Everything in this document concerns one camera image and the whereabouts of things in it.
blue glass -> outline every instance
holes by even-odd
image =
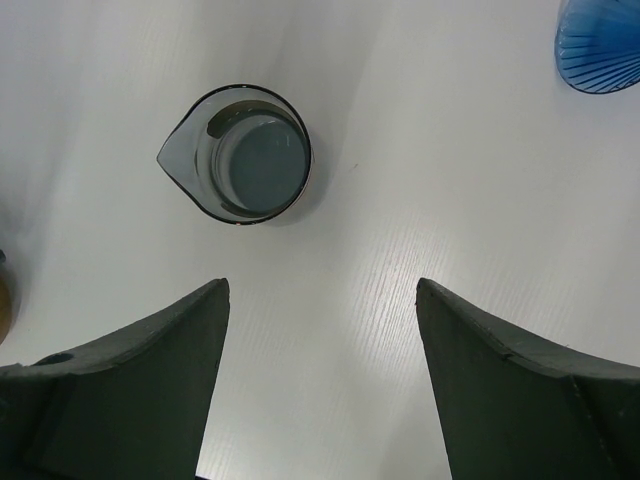
[[[604,94],[640,81],[640,0],[569,0],[556,36],[556,64],[576,90]]]

